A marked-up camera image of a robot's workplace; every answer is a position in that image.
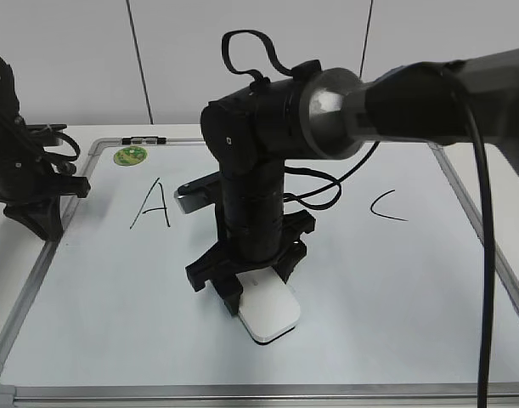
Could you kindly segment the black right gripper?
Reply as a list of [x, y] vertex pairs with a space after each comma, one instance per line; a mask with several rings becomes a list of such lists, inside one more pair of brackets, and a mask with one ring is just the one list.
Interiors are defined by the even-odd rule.
[[186, 267], [195, 291], [211, 281], [231, 315], [237, 315], [243, 286], [237, 274], [273, 267], [286, 283], [307, 255], [301, 234], [315, 230], [315, 218], [301, 210], [284, 213], [285, 163], [266, 161], [237, 174], [220, 167], [222, 200], [215, 207], [217, 242]]

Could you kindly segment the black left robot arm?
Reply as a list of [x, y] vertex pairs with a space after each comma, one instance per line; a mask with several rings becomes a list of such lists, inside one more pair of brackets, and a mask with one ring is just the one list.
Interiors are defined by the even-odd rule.
[[14, 72], [0, 57], [0, 203], [7, 218], [43, 241], [63, 234], [61, 198], [85, 198], [90, 191], [87, 178], [76, 175], [81, 149], [66, 128], [25, 122]]

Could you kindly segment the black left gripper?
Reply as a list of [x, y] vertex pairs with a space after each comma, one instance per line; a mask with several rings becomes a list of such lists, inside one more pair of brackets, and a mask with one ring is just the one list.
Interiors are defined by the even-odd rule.
[[63, 133], [54, 137], [68, 143], [75, 154], [47, 152], [27, 130], [15, 133], [0, 124], [0, 202], [10, 204], [3, 214], [43, 241], [63, 235], [60, 199], [53, 197], [84, 198], [90, 191], [87, 178], [76, 176], [79, 146]]

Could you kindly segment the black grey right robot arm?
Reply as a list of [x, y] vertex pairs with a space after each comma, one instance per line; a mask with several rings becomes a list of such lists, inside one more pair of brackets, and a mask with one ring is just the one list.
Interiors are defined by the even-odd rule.
[[315, 222], [304, 211], [284, 214], [285, 162], [344, 160], [369, 141], [470, 142], [463, 103], [519, 176], [519, 49], [405, 65], [367, 83], [309, 61], [284, 81], [258, 78], [210, 102], [200, 130], [219, 170], [190, 189], [215, 205], [218, 240], [187, 267], [189, 283], [200, 291], [211, 281], [235, 312], [237, 274], [272, 267], [287, 280]]

